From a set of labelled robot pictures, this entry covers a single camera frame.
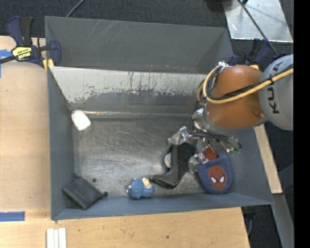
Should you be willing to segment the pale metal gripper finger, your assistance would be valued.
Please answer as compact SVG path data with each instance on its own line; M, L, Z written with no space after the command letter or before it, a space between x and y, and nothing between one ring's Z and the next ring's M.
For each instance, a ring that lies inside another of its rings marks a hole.
M195 153L188 160L188 170L190 173L195 173L196 170L203 164L207 163L208 159L204 156L202 152Z
M175 134L168 138L168 142L172 145L179 146L188 140L189 134L186 127L181 127Z

